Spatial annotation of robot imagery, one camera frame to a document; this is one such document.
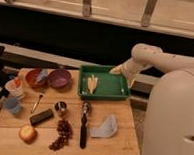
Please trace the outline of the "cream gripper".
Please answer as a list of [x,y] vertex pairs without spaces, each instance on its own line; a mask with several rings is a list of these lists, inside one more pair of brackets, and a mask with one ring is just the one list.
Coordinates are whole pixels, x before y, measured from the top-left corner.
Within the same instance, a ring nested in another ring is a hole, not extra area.
[[133,59],[128,59],[121,66],[115,66],[110,70],[110,74],[123,74],[127,81],[128,87],[131,88],[135,82],[135,76],[141,71],[141,64],[135,62]]

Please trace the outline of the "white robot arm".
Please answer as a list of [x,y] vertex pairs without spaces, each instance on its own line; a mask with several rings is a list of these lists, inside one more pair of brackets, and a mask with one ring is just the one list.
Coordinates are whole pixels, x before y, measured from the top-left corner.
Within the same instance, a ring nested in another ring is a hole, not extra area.
[[150,67],[164,76],[149,95],[141,155],[194,155],[194,58],[140,43],[111,72],[124,75],[133,84]]

